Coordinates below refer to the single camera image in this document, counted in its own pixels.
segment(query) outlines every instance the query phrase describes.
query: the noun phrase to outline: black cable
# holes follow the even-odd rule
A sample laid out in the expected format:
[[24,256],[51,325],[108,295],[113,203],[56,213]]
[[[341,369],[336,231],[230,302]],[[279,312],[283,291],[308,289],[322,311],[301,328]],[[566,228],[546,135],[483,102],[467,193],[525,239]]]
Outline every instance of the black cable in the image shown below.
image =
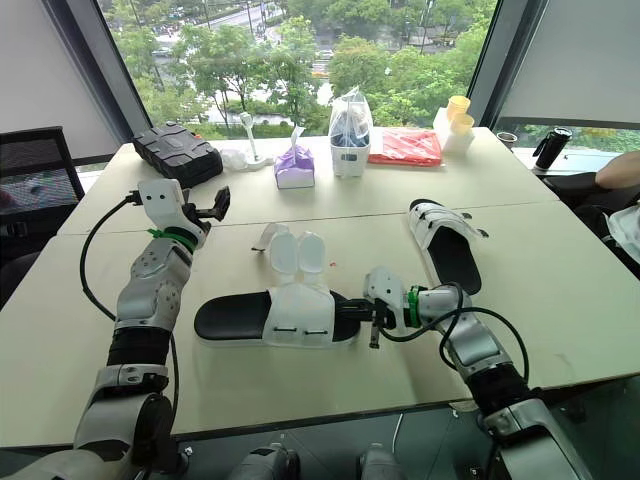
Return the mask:
[[[440,287],[446,287],[446,286],[450,286],[450,287],[455,287],[456,288],[456,290],[458,292],[458,306],[457,306],[456,310],[460,309],[462,307],[462,302],[463,302],[464,298],[463,298],[462,287],[460,286],[460,284],[458,282],[443,283],[442,285],[438,285],[437,287],[434,287],[432,290],[437,290]],[[458,321],[457,317],[459,317],[459,315],[456,316],[456,318],[454,319],[454,322],[452,322],[452,324],[455,325],[455,323],[457,323],[457,321]],[[415,340],[416,338],[418,338],[419,336],[421,336],[424,333],[432,331],[433,327],[435,327],[442,320],[446,320],[447,318],[449,318],[449,317],[444,317],[442,319],[437,318],[433,322],[430,322],[427,325],[424,325],[423,327],[420,327],[415,332],[410,333],[409,335],[405,335],[403,337],[396,337],[395,335],[391,335],[390,333],[388,333],[384,329],[384,326],[381,323],[378,324],[378,328],[379,328],[380,333],[382,334],[382,336],[384,338],[388,339],[388,340],[391,340],[392,342],[409,342],[411,340]]]
[[447,358],[447,356],[445,355],[444,349],[447,341],[449,340],[449,337],[451,336],[451,332],[453,332],[453,329],[456,327],[456,325],[458,324],[458,320],[460,319],[460,309],[462,308],[464,293],[459,283],[450,282],[448,283],[448,285],[452,285],[456,287],[456,290],[458,291],[458,304],[456,305],[456,311],[458,313],[453,317],[453,320],[451,321],[451,325],[449,325],[449,328],[447,329],[445,334],[442,336],[442,339],[440,340],[440,344],[438,345],[438,353],[440,354],[440,359],[444,362],[444,364],[447,365],[449,368],[453,368],[455,370],[456,366],[453,364],[453,362],[451,362]]
[[522,337],[520,336],[520,334],[518,333],[516,328],[506,318],[504,318],[499,313],[494,312],[493,310],[489,310],[488,308],[482,308],[482,307],[456,308],[455,310],[451,310],[450,312],[447,312],[444,315],[441,315],[440,317],[436,318],[433,322],[428,323],[427,325],[422,327],[417,332],[414,332],[414,333],[412,333],[410,335],[406,335],[404,337],[396,337],[394,335],[390,335],[387,332],[385,332],[384,328],[380,324],[378,326],[380,327],[380,333],[385,338],[387,338],[387,339],[389,339],[391,341],[394,341],[394,342],[408,342],[409,340],[413,340],[414,338],[419,337],[420,335],[422,335],[425,332],[433,330],[433,327],[435,327],[440,322],[446,320],[447,318],[453,317],[454,315],[455,316],[459,316],[460,314],[467,313],[467,312],[484,313],[486,315],[490,315],[490,316],[498,319],[500,322],[502,322],[511,331],[513,336],[516,338],[516,341],[518,342],[518,346],[520,347],[520,351],[522,353],[522,362],[523,362],[523,375],[522,375],[522,377],[524,378],[525,383],[528,383],[529,382],[529,355],[527,353],[527,348],[524,345],[524,341],[522,340]]
[[[116,320],[116,316],[107,307],[105,307],[102,303],[100,303],[100,301],[95,297],[95,295],[91,291],[89,284],[87,283],[87,274],[86,274],[87,253],[89,251],[89,245],[91,244],[91,240],[93,240],[93,237],[96,235],[96,233],[98,233],[98,230],[104,224],[104,222],[106,222],[114,213],[116,213],[118,210],[124,207],[127,203],[139,204],[139,200],[140,200],[139,194],[137,192],[132,192],[130,195],[127,195],[127,197],[122,199],[120,203],[118,203],[115,207],[109,210],[100,220],[98,220],[98,223],[96,223],[93,226],[93,228],[89,232],[89,235],[87,236],[87,239],[84,241],[84,245],[82,246],[82,253],[80,253],[80,283],[82,283],[82,291],[87,296],[89,301],[93,303],[96,307],[98,307],[98,310],[104,313],[112,321]],[[178,399],[180,397],[180,370],[178,368],[178,355],[176,353],[176,341],[173,336],[173,333],[171,334],[170,345],[171,345],[171,358],[173,360],[173,380],[174,380],[173,405],[172,405],[173,419],[171,421],[171,424],[173,425],[173,421],[176,419],[176,414],[178,413]]]
[[173,418],[171,419],[171,425],[173,425],[178,413],[178,399],[180,397],[180,370],[178,369],[178,354],[176,353],[176,340],[173,333],[171,334],[169,343],[171,345],[171,358],[173,360]]
[[116,213],[118,210],[120,210],[129,202],[130,202],[129,198],[122,199],[120,203],[118,203],[115,207],[109,210],[100,220],[98,220],[98,223],[96,223],[93,226],[93,228],[89,232],[89,235],[87,236],[87,239],[84,241],[84,245],[82,246],[82,253],[80,254],[80,283],[82,283],[82,291],[87,296],[89,301],[93,303],[96,307],[98,307],[98,310],[104,313],[111,320],[115,320],[116,316],[113,313],[111,313],[107,307],[102,305],[102,303],[98,301],[98,299],[95,297],[95,295],[91,291],[91,288],[87,283],[87,273],[86,273],[85,264],[87,262],[87,252],[89,251],[89,245],[91,244],[91,240],[93,240],[93,237],[96,235],[96,233],[98,233],[98,229],[100,229],[102,224],[106,222],[114,213]]

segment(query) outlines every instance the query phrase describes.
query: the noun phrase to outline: tissue box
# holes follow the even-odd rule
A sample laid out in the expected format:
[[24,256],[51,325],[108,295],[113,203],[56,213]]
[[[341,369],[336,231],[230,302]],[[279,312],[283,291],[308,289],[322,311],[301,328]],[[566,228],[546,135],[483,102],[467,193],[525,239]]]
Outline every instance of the tissue box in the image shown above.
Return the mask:
[[300,145],[276,158],[273,167],[278,188],[303,188],[315,185],[313,155]]

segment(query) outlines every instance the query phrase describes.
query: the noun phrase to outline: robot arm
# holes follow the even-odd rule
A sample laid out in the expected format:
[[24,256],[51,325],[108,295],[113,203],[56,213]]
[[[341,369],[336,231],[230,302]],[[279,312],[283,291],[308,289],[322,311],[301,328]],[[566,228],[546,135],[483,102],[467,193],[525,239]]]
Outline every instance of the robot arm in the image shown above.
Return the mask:
[[129,283],[120,293],[107,365],[76,430],[73,450],[57,452],[9,477],[11,480],[132,479],[146,469],[168,473],[186,466],[170,438],[173,411],[162,391],[169,383],[165,366],[180,296],[189,279],[194,250],[210,224],[229,207],[228,188],[216,205],[198,211],[177,180],[138,185],[145,211],[160,229],[134,261]]
[[[365,295],[376,303],[376,316],[385,316],[374,318],[372,346],[377,345],[376,329],[385,328],[390,316],[403,326],[431,324],[445,335],[454,315],[437,324],[433,322],[461,303],[463,313],[445,348],[471,391],[487,431],[500,446],[511,478],[591,480],[575,448],[544,402],[517,372],[507,351],[473,311],[465,311],[471,306],[469,296],[463,291],[460,302],[458,289],[450,286],[412,293],[407,294],[398,277],[386,269],[378,267],[367,276]],[[379,308],[380,302],[386,308]]]

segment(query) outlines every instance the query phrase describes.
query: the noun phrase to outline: stack of cups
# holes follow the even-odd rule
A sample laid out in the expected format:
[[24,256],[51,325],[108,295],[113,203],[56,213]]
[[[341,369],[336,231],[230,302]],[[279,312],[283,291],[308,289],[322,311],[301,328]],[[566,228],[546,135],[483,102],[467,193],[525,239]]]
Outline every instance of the stack of cups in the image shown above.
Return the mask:
[[473,117],[467,115],[471,100],[462,95],[454,95],[447,105],[447,119],[451,131],[456,135],[466,135],[473,127]]

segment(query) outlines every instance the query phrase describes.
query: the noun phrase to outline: black thermos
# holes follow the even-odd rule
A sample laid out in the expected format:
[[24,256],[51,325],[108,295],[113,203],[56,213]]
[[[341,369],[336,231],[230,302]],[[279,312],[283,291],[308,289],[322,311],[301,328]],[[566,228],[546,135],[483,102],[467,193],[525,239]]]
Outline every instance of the black thermos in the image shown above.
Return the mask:
[[571,130],[566,128],[557,127],[547,133],[533,152],[533,156],[538,157],[536,167],[542,170],[548,169],[569,140],[571,140]]

